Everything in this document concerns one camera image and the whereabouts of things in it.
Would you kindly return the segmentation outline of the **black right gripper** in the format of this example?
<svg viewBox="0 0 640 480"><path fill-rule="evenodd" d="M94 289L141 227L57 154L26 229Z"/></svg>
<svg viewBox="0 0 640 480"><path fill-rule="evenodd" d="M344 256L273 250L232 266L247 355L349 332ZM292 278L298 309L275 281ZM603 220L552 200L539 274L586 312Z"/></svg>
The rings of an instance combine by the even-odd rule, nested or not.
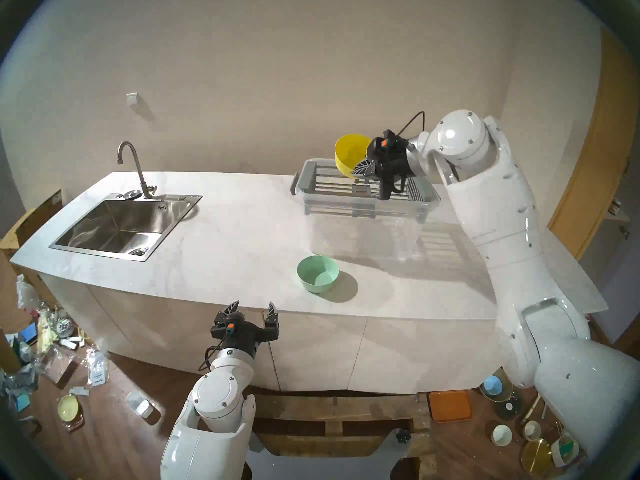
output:
<svg viewBox="0 0 640 480"><path fill-rule="evenodd" d="M401 177L416 177L410 165L410 142L404 138L373 138L367 146L367 157L351 170L354 179L395 181Z"/></svg>

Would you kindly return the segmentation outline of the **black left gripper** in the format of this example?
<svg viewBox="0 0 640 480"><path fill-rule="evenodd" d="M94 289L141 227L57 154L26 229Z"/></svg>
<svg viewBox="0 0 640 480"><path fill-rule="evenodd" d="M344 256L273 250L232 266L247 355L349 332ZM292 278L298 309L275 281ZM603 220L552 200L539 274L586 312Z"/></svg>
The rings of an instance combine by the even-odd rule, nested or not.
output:
<svg viewBox="0 0 640 480"><path fill-rule="evenodd" d="M261 328L247 321L242 312L236 312L238 306L239 301L233 301L216 315L215 339L220 341L218 349L243 351L254 359L261 344L279 339L279 313L270 301L265 327Z"/></svg>

